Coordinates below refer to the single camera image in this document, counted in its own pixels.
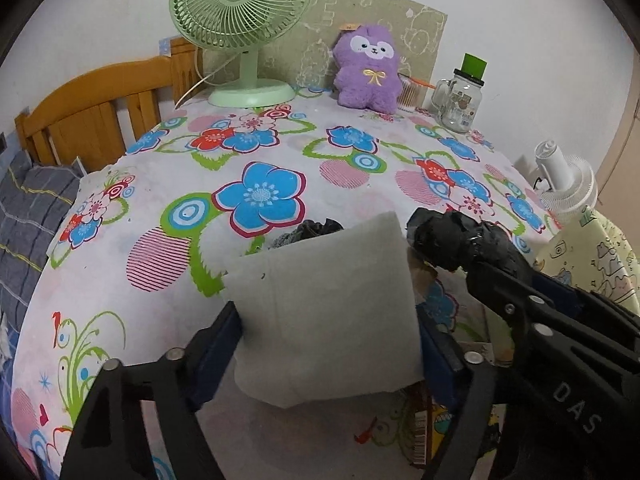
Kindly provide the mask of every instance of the wooden headboard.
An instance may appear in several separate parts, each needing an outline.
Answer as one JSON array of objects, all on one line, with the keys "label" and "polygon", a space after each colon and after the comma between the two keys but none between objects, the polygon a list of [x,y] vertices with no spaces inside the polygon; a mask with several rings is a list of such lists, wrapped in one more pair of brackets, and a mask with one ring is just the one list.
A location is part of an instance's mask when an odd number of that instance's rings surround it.
[{"label": "wooden headboard", "polygon": [[[139,139],[160,122],[156,90],[171,86],[177,102],[199,80],[195,52],[196,46],[177,38],[171,41],[171,57],[117,63],[72,79],[30,115],[15,118],[22,147],[48,166],[57,164],[52,145],[62,164],[71,164],[76,156],[87,171],[113,164],[125,152],[113,101],[126,99],[133,134]],[[202,68],[202,52],[198,65]]]}]

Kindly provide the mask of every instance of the cardboard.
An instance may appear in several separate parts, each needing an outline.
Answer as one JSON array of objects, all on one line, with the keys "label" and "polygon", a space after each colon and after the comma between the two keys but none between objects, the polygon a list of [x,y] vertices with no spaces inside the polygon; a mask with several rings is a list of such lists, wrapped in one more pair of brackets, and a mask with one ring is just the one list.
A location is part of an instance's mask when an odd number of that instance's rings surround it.
[{"label": "cardboard", "polygon": [[[311,0],[289,32],[260,50],[258,75],[300,87],[332,88],[337,69],[331,49],[341,27],[379,23],[394,37],[401,55],[399,71],[430,81],[446,21],[446,14],[411,0]],[[206,70],[228,57],[225,52],[206,52]],[[221,70],[214,81],[236,77],[238,60]]]}]

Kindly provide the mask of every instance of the glass mug handle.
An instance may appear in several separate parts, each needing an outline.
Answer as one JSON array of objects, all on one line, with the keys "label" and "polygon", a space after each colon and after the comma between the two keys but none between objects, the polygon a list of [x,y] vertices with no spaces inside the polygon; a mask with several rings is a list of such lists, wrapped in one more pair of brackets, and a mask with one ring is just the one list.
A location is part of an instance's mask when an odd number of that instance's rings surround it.
[{"label": "glass mug handle", "polygon": [[433,91],[433,94],[431,94],[431,103],[438,111],[442,110],[442,107],[447,102],[447,98],[451,94],[453,88],[451,83],[449,79],[440,79],[436,84],[436,89]]}]

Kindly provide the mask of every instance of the bed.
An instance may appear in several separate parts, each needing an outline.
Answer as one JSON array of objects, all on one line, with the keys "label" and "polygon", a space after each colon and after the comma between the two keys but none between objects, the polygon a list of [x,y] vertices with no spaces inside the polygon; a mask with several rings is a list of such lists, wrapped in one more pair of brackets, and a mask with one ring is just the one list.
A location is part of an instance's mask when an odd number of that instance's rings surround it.
[{"label": "bed", "polygon": [[[225,261],[303,219],[349,228],[388,210],[405,224],[419,206],[455,209],[501,225],[530,261],[558,231],[475,130],[452,134],[424,110],[349,110],[327,89],[304,88],[288,104],[254,110],[213,108],[200,93],[161,121],[154,91],[172,86],[178,100],[197,80],[194,47],[174,40],[171,57],[80,76],[16,119],[34,160],[69,166],[79,156],[91,172],[51,237],[12,363],[5,425],[41,476],[59,474],[105,359],[146,362],[186,345],[224,305]],[[120,97],[136,139],[127,147],[113,105]],[[440,272],[424,297],[460,341],[493,338],[495,320],[459,275]],[[419,478],[406,459],[402,394],[278,410],[244,396],[231,371],[199,412],[229,479]],[[153,406],[145,423],[156,472],[172,478]]]}]

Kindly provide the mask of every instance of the cable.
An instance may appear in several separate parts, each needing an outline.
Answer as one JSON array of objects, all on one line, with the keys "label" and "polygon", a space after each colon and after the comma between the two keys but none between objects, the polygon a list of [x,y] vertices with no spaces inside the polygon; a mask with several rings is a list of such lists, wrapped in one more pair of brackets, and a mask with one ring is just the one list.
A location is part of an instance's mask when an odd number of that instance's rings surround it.
[{"label": "cable", "polygon": [[[182,101],[184,100],[185,97],[187,97],[187,95],[189,95],[191,93],[191,91],[193,91],[193,89],[197,88],[198,85],[200,83],[202,83],[203,81],[206,82],[207,79],[210,79],[211,77],[215,76],[218,72],[220,72],[225,66],[227,66],[229,63],[231,63],[236,57],[238,57],[240,54],[236,54],[233,57],[230,57],[229,59],[227,59],[222,65],[220,65],[217,69],[215,69],[213,72],[211,72],[209,75],[206,75],[204,77],[202,77],[202,75],[200,74],[200,71],[198,70],[198,63],[197,63],[197,58],[196,58],[196,72],[198,73],[198,76],[200,76],[202,79],[200,79],[200,81],[198,81],[195,85],[193,85],[191,88],[189,88],[184,95],[178,99],[178,102],[175,104],[174,110],[177,110],[178,107],[182,104]],[[219,86],[217,84],[212,84],[212,83],[207,83],[211,86]]]},{"label": "cable", "polygon": [[[196,50],[193,52],[193,65],[196,67],[196,74],[198,74],[198,77],[204,78],[204,76],[200,73],[200,69],[198,68],[198,51],[199,50],[200,48],[196,47]],[[209,81],[205,81],[205,83],[209,86],[218,86],[216,83],[210,83]]]}]

